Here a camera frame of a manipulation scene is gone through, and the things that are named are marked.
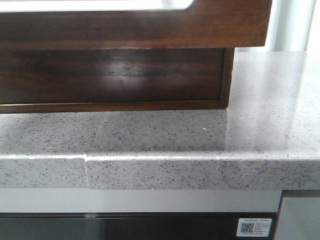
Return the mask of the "white QR code sticker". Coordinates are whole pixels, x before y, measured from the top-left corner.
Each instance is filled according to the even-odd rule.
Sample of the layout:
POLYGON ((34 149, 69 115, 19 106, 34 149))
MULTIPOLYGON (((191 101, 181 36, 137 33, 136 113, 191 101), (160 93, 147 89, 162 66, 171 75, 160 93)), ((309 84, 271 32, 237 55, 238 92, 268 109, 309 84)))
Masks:
POLYGON ((237 237, 268 237, 272 225, 271 218, 240 218, 237 237))

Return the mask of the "grey cabinet door panel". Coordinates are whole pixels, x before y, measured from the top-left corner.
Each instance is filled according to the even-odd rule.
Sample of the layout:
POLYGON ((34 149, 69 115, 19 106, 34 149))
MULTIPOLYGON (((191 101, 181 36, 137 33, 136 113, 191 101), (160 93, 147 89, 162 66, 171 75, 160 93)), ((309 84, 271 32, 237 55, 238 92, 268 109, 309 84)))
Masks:
POLYGON ((320 191, 285 190, 282 193, 276 240, 320 238, 320 191))

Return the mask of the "black glass appliance front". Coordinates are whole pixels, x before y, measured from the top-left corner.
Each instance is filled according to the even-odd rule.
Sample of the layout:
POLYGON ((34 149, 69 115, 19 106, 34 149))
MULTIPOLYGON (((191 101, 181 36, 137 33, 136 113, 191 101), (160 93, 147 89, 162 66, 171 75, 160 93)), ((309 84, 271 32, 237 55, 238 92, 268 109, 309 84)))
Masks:
POLYGON ((1 213, 2 240, 272 240, 275 212, 1 213), (240 218, 272 219, 268 237, 237 237, 240 218))

